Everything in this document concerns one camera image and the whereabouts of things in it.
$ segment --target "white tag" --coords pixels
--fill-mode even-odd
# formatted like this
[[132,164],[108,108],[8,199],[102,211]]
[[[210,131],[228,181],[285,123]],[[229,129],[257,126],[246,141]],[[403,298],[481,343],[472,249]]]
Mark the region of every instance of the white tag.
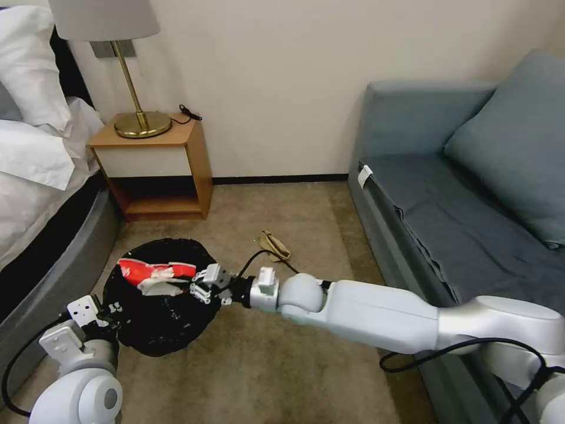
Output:
[[357,176],[357,181],[359,182],[359,185],[361,186],[361,188],[363,188],[365,186],[367,179],[372,174],[373,174],[373,171],[371,171],[371,168],[369,168],[367,165],[365,165],[363,167],[363,169],[361,170],[361,172],[359,172],[359,175]]

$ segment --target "black wire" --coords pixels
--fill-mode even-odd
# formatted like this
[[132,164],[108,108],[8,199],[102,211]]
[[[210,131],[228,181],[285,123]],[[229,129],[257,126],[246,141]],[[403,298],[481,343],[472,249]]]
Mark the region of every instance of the black wire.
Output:
[[8,363],[8,366],[6,367],[6,370],[4,371],[4,375],[2,375],[2,400],[4,401],[4,404],[8,407],[8,409],[12,412],[15,412],[18,415],[24,416],[24,417],[30,417],[31,413],[20,409],[19,407],[17,407],[13,402],[12,399],[10,399],[10,395],[8,394],[8,379],[10,377],[10,372],[12,371],[12,368],[14,367],[14,365],[16,364],[16,361],[18,360],[18,358],[20,357],[20,355],[24,352],[25,349],[27,349],[29,347],[29,345],[31,345],[35,339],[37,339],[38,337],[42,336],[43,333],[45,333],[47,330],[49,330],[51,327],[56,326],[57,324],[60,324],[66,320],[68,320],[69,317],[67,314],[61,314],[59,316],[59,318],[57,318],[55,321],[53,321],[52,323],[46,325],[45,327],[43,327],[40,331],[37,332],[37,334],[35,336],[33,336],[31,339],[29,339],[25,345],[23,345],[21,347],[21,349],[18,351],[18,353],[16,353],[14,355],[14,357],[10,360],[10,362]]
[[541,386],[543,386],[544,383],[549,380],[549,378],[551,377],[551,374],[553,374],[553,373],[565,374],[564,368],[548,367],[546,360],[543,358],[541,353],[539,353],[533,347],[531,347],[531,346],[529,346],[525,343],[518,342],[517,340],[504,339],[504,338],[500,338],[500,337],[485,337],[485,338],[481,338],[481,339],[473,339],[473,340],[468,340],[466,342],[457,343],[457,344],[454,344],[452,346],[446,347],[445,349],[440,349],[437,352],[431,353],[430,355],[419,358],[419,359],[417,359],[417,360],[415,360],[415,361],[413,361],[413,362],[411,362],[407,365],[396,367],[396,368],[390,368],[390,367],[387,367],[385,365],[386,361],[388,361],[393,356],[398,355],[398,353],[389,353],[388,355],[381,358],[378,365],[379,365],[379,367],[381,367],[381,369],[383,371],[385,371],[387,373],[399,373],[399,372],[408,371],[410,369],[413,369],[413,368],[415,368],[419,365],[422,365],[422,364],[424,364],[428,361],[431,361],[431,360],[436,359],[436,358],[438,358],[442,355],[445,355],[446,353],[452,352],[453,350],[461,349],[462,347],[467,347],[467,346],[483,345],[483,344],[486,344],[486,343],[507,343],[508,345],[515,345],[515,346],[521,347],[522,349],[527,350],[528,352],[533,353],[540,360],[540,367],[539,367],[538,371],[536,372],[536,374],[534,375],[534,377],[532,378],[530,384],[520,394],[520,396],[512,402],[512,404],[510,405],[508,410],[504,413],[503,417],[501,418],[500,424],[509,423],[510,420],[512,419],[512,417],[518,412],[520,407],[531,396],[531,394],[534,392],[534,390],[541,388]]
[[181,121],[177,121],[175,118],[171,117],[171,121],[175,121],[177,124],[184,125],[184,124],[188,124],[190,121],[192,121],[192,118],[189,118],[187,121],[181,122]]
[[182,114],[186,115],[188,117],[188,119],[184,122],[181,121],[177,121],[175,118],[171,117],[172,121],[175,121],[177,124],[180,125],[184,125],[184,124],[188,124],[190,121],[192,121],[193,119],[197,120],[197,121],[202,121],[202,117],[200,117],[199,115],[192,113],[190,111],[189,108],[187,108],[185,105],[181,104],[178,106],[178,108],[180,109],[180,111],[182,112]]
[[281,261],[282,263],[284,263],[292,272],[294,272],[295,274],[300,274],[300,272],[297,271],[296,268],[294,268],[292,265],[290,265],[290,263],[288,263],[288,262],[286,261],[286,259],[283,258],[282,256],[280,256],[278,253],[273,252],[273,251],[271,251],[271,250],[269,250],[269,249],[261,249],[261,250],[255,252],[255,253],[253,254],[253,256],[251,256],[251,257],[248,259],[248,261],[245,263],[245,265],[243,265],[243,268],[241,269],[241,271],[237,274],[237,277],[234,278],[233,280],[231,280],[231,282],[230,282],[227,286],[225,286],[225,287],[222,289],[222,291],[234,287],[234,286],[239,282],[239,280],[241,280],[243,274],[245,273],[245,271],[247,271],[247,269],[249,268],[249,265],[251,265],[251,262],[253,262],[257,256],[259,256],[260,254],[263,254],[263,253],[268,253],[268,254],[275,255],[275,256],[278,257],[278,258],[280,259],[280,261]]

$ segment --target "sofa seat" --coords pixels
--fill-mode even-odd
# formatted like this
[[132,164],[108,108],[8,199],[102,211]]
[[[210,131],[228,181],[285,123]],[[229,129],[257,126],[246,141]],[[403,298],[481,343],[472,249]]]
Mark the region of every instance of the sofa seat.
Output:
[[565,249],[545,247],[471,174],[441,153],[360,163],[373,171],[366,188],[388,211],[383,216],[395,238],[404,239],[410,267],[428,268],[415,273],[427,280],[420,282],[424,292],[445,291],[455,304],[485,294],[511,297],[565,315]]

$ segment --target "white pillow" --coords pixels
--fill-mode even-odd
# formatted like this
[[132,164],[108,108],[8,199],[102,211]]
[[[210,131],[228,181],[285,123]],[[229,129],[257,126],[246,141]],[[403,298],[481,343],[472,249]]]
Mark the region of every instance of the white pillow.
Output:
[[59,83],[49,45],[51,11],[16,6],[0,11],[0,81],[29,125],[48,124],[63,137],[70,133],[71,111]]
[[65,190],[74,168],[61,137],[0,120],[0,172]]

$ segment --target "nightstand shelf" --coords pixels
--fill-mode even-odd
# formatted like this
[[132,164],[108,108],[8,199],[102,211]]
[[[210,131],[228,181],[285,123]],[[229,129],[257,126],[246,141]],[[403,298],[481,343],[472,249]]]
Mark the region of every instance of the nightstand shelf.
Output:
[[212,179],[200,122],[142,140],[117,136],[110,122],[89,145],[126,220],[206,218]]

